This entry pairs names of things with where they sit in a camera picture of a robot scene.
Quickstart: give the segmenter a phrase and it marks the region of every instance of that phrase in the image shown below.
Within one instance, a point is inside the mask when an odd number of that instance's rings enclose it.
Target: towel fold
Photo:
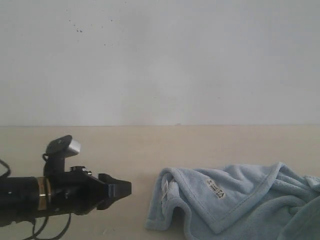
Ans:
[[[285,164],[221,169],[165,168],[155,183],[147,229],[164,231],[175,208],[189,240],[318,240],[320,178]]]

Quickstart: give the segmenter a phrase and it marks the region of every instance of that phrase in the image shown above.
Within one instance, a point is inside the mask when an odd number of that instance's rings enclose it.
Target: robotic arm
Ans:
[[[65,158],[77,155],[80,147],[71,135],[51,141],[42,155],[42,177],[8,177],[10,168],[2,162],[8,172],[0,177],[0,227],[54,215],[86,215],[131,194],[129,181],[105,173],[96,178],[85,166],[65,171]]]

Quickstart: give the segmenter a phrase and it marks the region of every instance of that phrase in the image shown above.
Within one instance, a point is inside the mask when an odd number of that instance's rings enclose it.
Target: towel label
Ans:
[[[168,180],[165,180],[165,183],[162,187],[162,196],[161,196],[161,201],[165,198],[165,196],[168,193]]]
[[[218,199],[223,199],[226,196],[226,193],[221,188],[219,188],[212,179],[208,179],[205,182]]]

